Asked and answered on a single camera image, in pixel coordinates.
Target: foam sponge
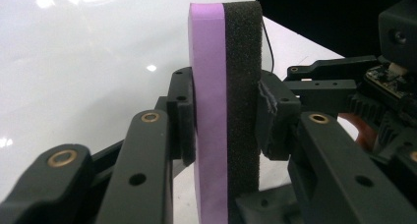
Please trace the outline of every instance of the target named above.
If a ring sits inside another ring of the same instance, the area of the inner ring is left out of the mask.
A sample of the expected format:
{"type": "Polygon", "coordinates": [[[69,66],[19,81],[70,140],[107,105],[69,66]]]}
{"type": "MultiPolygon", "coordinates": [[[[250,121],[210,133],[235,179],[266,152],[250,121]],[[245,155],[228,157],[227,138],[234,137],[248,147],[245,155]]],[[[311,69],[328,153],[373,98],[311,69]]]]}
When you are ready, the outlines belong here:
{"type": "Polygon", "coordinates": [[[242,223],[235,198],[258,190],[254,135],[261,77],[258,2],[192,4],[190,60],[196,93],[196,195],[200,223],[242,223]]]}

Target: black cable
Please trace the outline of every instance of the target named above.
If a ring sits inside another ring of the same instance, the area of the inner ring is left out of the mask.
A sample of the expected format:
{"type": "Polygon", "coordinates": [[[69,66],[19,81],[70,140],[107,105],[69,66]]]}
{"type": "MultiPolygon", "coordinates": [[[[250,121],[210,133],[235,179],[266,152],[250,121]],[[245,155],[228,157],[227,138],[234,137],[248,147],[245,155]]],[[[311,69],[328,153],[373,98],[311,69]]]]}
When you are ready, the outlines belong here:
{"type": "Polygon", "coordinates": [[[270,58],[272,59],[272,68],[271,68],[270,72],[273,73],[273,67],[274,67],[275,61],[273,59],[272,47],[270,47],[268,32],[267,32],[267,28],[265,27],[264,19],[262,19],[262,27],[264,28],[265,37],[267,38],[268,47],[269,47],[270,58]]]}

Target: purple foam block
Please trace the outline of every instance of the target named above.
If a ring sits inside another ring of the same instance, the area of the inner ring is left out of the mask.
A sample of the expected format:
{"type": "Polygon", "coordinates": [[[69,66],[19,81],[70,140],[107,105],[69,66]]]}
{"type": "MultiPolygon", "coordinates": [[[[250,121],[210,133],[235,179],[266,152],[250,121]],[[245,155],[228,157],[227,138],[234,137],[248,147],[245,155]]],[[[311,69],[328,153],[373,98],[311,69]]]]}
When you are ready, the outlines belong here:
{"type": "Polygon", "coordinates": [[[222,4],[191,4],[190,61],[197,105],[195,181],[201,224],[227,224],[226,41],[222,4]]]}

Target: white table surface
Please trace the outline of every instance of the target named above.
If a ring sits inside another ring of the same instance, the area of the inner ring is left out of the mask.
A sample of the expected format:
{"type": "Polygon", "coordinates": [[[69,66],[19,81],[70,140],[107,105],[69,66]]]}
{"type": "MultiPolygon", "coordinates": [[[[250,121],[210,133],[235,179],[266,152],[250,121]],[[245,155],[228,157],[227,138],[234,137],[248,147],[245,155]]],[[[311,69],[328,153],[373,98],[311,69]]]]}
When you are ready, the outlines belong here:
{"type": "MultiPolygon", "coordinates": [[[[248,0],[0,0],[0,200],[43,151],[70,142],[96,153],[124,138],[189,66],[190,2],[233,1],[248,0]]],[[[281,78],[341,57],[265,23],[281,78]]],[[[175,223],[198,222],[193,179],[193,166],[175,178],[175,223]]],[[[286,162],[262,159],[261,189],[287,182],[286,162]]]]}

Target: black foam layer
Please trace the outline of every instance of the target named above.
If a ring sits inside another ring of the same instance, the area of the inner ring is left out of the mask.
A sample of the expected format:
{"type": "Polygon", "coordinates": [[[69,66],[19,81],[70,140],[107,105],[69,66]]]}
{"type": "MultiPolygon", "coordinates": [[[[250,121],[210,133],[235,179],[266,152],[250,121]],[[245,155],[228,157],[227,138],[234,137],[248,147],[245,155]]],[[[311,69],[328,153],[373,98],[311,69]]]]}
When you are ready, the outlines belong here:
{"type": "Polygon", "coordinates": [[[242,223],[235,198],[259,188],[255,139],[261,78],[262,8],[254,2],[223,4],[226,20],[227,165],[229,224],[242,223]]]}

